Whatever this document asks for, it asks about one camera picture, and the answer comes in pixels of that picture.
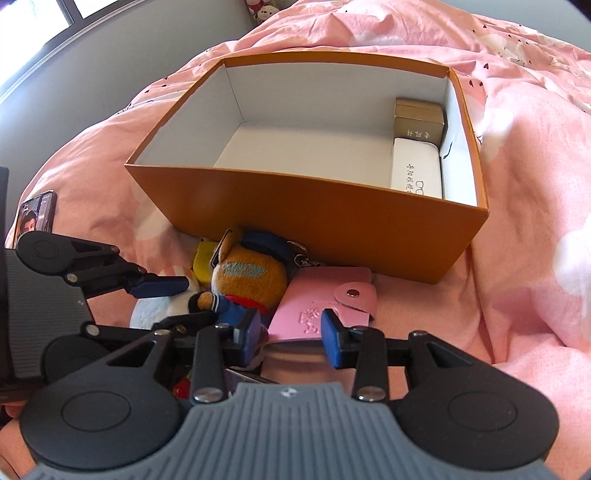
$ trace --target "person on phone screen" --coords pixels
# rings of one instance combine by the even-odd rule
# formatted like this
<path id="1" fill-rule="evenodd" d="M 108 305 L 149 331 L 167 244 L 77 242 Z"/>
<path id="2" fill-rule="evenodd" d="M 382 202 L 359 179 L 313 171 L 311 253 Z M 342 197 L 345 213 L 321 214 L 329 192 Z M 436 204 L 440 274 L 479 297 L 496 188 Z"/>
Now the person on phone screen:
<path id="1" fill-rule="evenodd" d="M 21 227 L 18 231 L 18 236 L 20 237 L 22 234 L 27 232 L 32 232 L 37 225 L 37 214 L 33 210 L 29 210 L 25 215 L 22 217 Z"/>

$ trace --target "gray silicone pad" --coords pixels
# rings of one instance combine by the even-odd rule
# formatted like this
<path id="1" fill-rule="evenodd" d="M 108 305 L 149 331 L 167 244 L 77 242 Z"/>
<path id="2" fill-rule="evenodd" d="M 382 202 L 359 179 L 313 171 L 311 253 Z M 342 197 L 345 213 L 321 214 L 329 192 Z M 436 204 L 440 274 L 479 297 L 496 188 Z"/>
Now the gray silicone pad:
<path id="1" fill-rule="evenodd" d="M 557 480 L 542 461 L 472 472 L 411 443 L 388 407 L 346 396 L 338 383 L 240 384 L 217 405 L 191 409 L 152 456 L 116 471 L 38 466 L 28 480 Z"/>
<path id="2" fill-rule="evenodd" d="M 49 343 L 77 335 L 92 315 L 81 289 L 61 277 L 41 275 L 25 265 L 15 250 L 5 250 L 8 274 L 8 335 L 17 378 L 41 376 L 41 357 Z"/>

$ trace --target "window frame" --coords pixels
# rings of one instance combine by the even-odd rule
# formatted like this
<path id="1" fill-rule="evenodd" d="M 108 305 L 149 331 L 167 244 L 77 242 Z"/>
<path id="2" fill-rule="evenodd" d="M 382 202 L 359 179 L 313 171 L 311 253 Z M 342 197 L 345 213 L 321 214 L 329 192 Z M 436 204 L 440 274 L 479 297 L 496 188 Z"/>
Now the window frame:
<path id="1" fill-rule="evenodd" d="M 61 13 L 64 15 L 69 26 L 48 40 L 37 53 L 0 85 L 0 103 L 48 59 L 68 46 L 78 36 L 82 35 L 84 30 L 110 19 L 118 10 L 126 10 L 145 0 L 115 0 L 112 4 L 97 10 L 86 18 L 82 17 L 74 0 L 54 1 L 60 7 Z"/>

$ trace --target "window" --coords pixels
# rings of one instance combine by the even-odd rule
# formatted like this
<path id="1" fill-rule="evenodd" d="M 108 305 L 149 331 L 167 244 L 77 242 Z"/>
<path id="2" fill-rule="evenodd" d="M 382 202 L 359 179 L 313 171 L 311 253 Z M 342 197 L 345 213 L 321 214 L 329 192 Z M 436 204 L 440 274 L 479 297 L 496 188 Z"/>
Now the window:
<path id="1" fill-rule="evenodd" d="M 66 28 L 68 22 L 54 0 L 17 0 L 1 10 L 0 85 Z"/>
<path id="2" fill-rule="evenodd" d="M 51 50 L 131 1 L 0 0 L 0 97 Z"/>
<path id="3" fill-rule="evenodd" d="M 83 18 L 98 12 L 100 9 L 112 4 L 115 0 L 74 0 Z"/>

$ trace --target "gray wall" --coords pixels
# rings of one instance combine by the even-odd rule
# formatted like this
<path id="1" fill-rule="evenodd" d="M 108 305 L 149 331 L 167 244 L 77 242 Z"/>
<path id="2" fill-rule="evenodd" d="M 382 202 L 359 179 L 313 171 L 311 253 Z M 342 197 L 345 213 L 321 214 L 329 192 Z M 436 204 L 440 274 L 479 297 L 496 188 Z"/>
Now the gray wall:
<path id="1" fill-rule="evenodd" d="M 145 0 L 92 28 L 0 103 L 0 164 L 10 168 L 7 224 L 45 161 L 143 87 L 252 28 L 244 0 Z"/>
<path id="2" fill-rule="evenodd" d="M 591 22 L 567 0 L 443 0 L 473 14 L 526 25 L 591 51 Z"/>

